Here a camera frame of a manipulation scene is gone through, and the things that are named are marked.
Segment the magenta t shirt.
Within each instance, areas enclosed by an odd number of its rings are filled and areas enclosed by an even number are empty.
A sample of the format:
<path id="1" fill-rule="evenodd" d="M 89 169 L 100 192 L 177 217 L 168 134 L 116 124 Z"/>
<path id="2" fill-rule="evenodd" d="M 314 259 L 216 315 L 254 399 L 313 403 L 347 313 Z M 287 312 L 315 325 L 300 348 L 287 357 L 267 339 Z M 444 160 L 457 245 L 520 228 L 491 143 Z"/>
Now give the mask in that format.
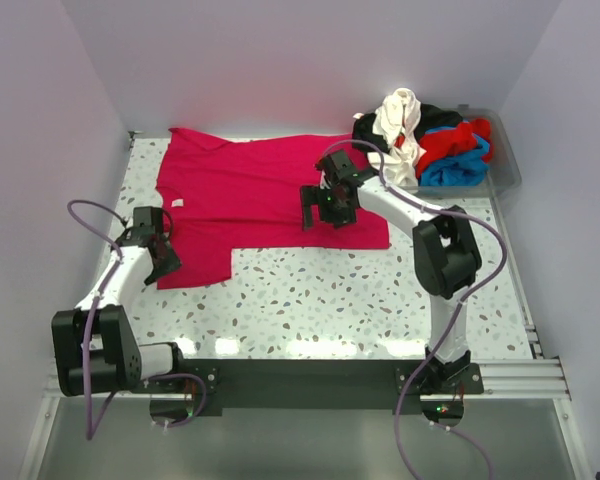
<path id="1" fill-rule="evenodd" d="M 324 247 L 385 250 L 389 229 L 360 210 L 355 224 L 302 226 L 300 189 L 316 185 L 315 165 L 331 145 L 358 168 L 368 162 L 344 135 L 298 135 L 234 142 L 174 128 L 156 180 L 174 221 L 171 244 L 181 267 L 157 282 L 161 290 L 194 288 L 232 276 L 232 252 L 243 248 Z"/>

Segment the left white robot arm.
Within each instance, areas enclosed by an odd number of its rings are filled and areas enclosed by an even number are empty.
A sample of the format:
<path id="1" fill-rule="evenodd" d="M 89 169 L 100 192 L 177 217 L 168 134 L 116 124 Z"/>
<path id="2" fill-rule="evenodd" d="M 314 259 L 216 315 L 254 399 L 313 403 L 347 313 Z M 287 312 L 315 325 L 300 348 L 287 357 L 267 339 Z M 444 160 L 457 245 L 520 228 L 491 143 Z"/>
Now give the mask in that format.
<path id="1" fill-rule="evenodd" d="M 85 380 L 93 393 L 133 390 L 151 378 L 165 392 L 185 385 L 187 368 L 177 345 L 140 345 L 129 321 L 136 296 L 181 267 L 172 233 L 166 210 L 136 207 L 93 289 L 74 308 L 54 315 L 54 356 L 64 395 L 82 396 Z"/>

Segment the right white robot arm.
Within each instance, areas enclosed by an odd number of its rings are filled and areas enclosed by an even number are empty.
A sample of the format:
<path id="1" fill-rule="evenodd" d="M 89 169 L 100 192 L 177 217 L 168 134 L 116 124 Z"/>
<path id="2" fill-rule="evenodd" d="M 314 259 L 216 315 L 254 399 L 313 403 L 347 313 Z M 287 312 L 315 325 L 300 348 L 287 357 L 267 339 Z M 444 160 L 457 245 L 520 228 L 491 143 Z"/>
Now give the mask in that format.
<path id="1" fill-rule="evenodd" d="M 467 312 L 461 297 L 476 281 L 482 259 L 466 218 L 454 207 L 443 214 L 415 196 L 395 193 L 371 168 L 360 170 L 342 150 L 321 158 L 317 186 L 300 188 L 303 228 L 313 226 L 312 209 L 336 228 L 357 222 L 360 210 L 374 213 L 412 240 L 416 279 L 429 294 L 431 333 L 427 364 L 417 374 L 421 392 L 446 393 L 457 387 L 471 363 Z"/>

